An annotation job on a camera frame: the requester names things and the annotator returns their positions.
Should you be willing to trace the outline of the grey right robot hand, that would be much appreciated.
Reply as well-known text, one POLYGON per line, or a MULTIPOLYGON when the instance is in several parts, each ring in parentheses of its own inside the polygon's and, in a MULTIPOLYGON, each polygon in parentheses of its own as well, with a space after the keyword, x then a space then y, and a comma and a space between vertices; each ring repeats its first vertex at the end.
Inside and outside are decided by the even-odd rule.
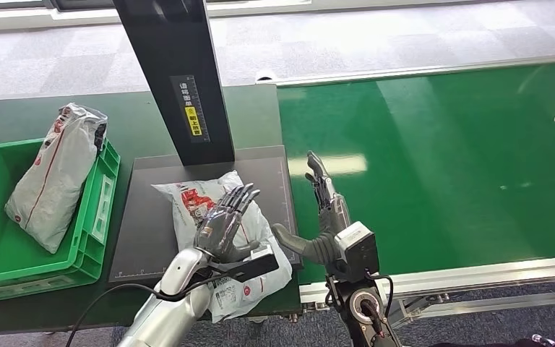
POLYGON ((327 265, 340 258, 335 236, 351 224, 344 196, 338 193, 319 156, 309 151, 307 166, 313 173, 305 177, 311 182, 318 206, 319 235, 311 240, 290 234, 275 223, 270 229, 280 245, 315 264, 327 265))

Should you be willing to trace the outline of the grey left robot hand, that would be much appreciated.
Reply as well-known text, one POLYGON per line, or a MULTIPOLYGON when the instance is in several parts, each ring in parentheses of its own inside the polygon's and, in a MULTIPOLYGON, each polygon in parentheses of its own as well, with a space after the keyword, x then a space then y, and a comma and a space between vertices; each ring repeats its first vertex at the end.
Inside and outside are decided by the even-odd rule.
POLYGON ((252 240, 243 246, 233 243, 244 213, 260 193, 252 183, 224 194, 197 228, 194 247, 208 253, 216 263, 234 263, 247 258, 259 246, 252 240))

